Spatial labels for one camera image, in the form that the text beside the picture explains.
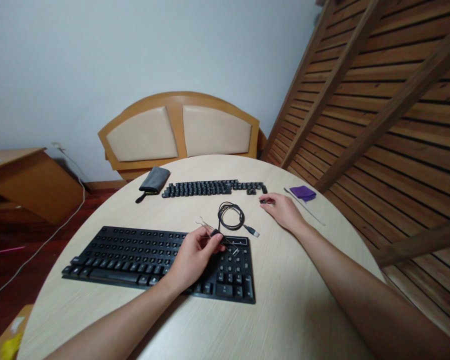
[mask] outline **power cord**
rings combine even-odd
[[[83,171],[82,171],[82,169],[80,168],[80,166],[78,166],[77,165],[77,163],[75,162],[75,161],[73,161],[62,149],[59,149],[60,151],[61,151],[61,153],[63,154],[63,155],[65,155],[77,168],[78,168],[78,170],[80,170],[80,172],[83,174]],[[84,184],[82,183],[82,180],[80,180],[80,177],[77,175],[77,179],[78,179],[78,182],[80,183],[80,185],[81,185],[81,187],[83,188],[83,200],[82,200],[82,202],[81,202],[81,204],[80,204],[80,206],[78,207],[78,209],[72,214],[72,216],[70,216],[69,218],[68,218],[68,220],[62,225],[62,226],[60,226],[54,233],[53,233],[53,235],[52,236],[50,236],[49,238],[48,238],[48,240],[47,241],[45,241],[39,248],[38,248],[38,250],[37,251],[35,251],[35,253],[27,260],[27,261],[25,261],[19,268],[18,268],[18,270],[16,271],[16,273],[15,273],[15,275],[13,275],[12,277],[11,277],[11,279],[10,280],[8,280],[6,283],[5,283],[5,285],[3,285],[1,288],[0,288],[0,292],[3,290],[3,289],[5,289],[5,287],[8,285],[8,284],[10,284],[12,281],[13,281],[13,279],[15,279],[16,277],[17,277],[17,275],[19,274],[19,272],[23,269],[23,267],[25,266],[25,265],[27,265],[29,262],[30,262],[30,260],[32,260],[39,252],[40,252],[40,250],[42,250],[42,248],[45,246],[45,245],[47,245],[47,243],[50,241],[50,240],[52,240],[53,239],[53,237],[65,226],[65,225],[67,225],[68,223],[69,223],[69,221],[80,211],[80,209],[82,208],[82,206],[84,205],[84,203],[85,203],[85,186],[84,186]]]
[[[224,222],[223,219],[224,214],[230,209],[232,209],[238,214],[238,224],[236,225],[228,225]],[[253,227],[245,225],[245,214],[240,208],[240,206],[238,206],[237,204],[231,203],[229,201],[222,202],[220,204],[220,207],[218,208],[217,216],[218,216],[218,231],[220,231],[220,224],[222,224],[223,227],[228,230],[237,231],[241,227],[244,227],[253,236],[257,238],[260,236],[258,231],[256,231]]]

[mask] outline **hand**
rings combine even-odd
[[[190,232],[183,240],[175,261],[165,276],[179,293],[199,279],[212,254],[226,250],[225,246],[220,244],[223,238],[222,234],[219,233],[211,238],[206,238],[211,232],[212,230],[200,226],[195,231]]]
[[[260,207],[269,213],[280,226],[292,233],[300,225],[307,225],[307,222],[290,197],[271,192],[260,196],[259,199],[266,200],[266,204],[260,204]]]

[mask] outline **wooden chair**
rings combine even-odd
[[[199,92],[163,92],[127,107],[98,137],[124,180],[154,166],[208,154],[257,158],[260,122],[236,106]]]

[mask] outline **black cable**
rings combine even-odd
[[[223,219],[224,214],[227,212],[227,210],[230,209],[232,209],[238,214],[238,224],[236,225],[228,225],[224,222]],[[238,206],[237,204],[231,203],[229,201],[222,202],[220,204],[220,207],[218,208],[217,216],[218,216],[218,231],[220,231],[220,225],[223,225],[224,228],[232,231],[237,231],[243,226],[253,236],[256,236],[258,238],[260,235],[253,227],[245,225],[245,214],[240,208],[240,206]]]

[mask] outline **keyboard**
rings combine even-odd
[[[209,196],[231,194],[232,190],[246,190],[247,195],[256,195],[257,190],[267,193],[263,182],[239,182],[238,180],[190,181],[169,183],[162,198]]]
[[[104,226],[63,269],[62,278],[148,289],[168,273],[186,235]],[[224,243],[227,250],[213,254],[200,279],[183,294],[255,304],[250,240],[241,236],[225,238],[229,241]]]

